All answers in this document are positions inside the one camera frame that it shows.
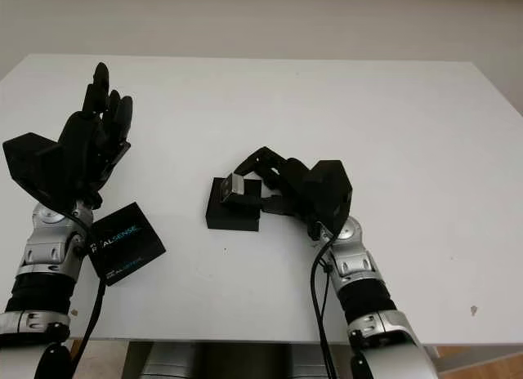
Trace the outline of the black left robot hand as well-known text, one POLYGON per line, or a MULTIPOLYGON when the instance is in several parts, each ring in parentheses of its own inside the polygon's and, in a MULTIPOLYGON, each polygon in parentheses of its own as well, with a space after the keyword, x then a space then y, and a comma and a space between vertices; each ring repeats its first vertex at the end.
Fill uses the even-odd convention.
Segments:
POLYGON ((67 120, 58 143, 65 152, 69 191, 91 209, 101 207, 101 188, 130 149, 133 101, 110 90, 109 70, 100 62, 87 85, 83 107, 67 120))

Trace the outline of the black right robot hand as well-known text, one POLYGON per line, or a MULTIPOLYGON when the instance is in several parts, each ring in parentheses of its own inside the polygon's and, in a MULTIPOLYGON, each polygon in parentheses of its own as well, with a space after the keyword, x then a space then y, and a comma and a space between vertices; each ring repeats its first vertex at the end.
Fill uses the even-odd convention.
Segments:
POLYGON ((308 235, 317 241, 321 227, 312 207, 312 201, 304 194, 304 181, 309 172, 296 158, 283 158, 264 146, 250 154, 235 170, 234 174, 246 176, 253 172, 261 177, 270 190, 279 194, 260 200, 261 210, 270 214, 294 216, 306 224, 308 235))

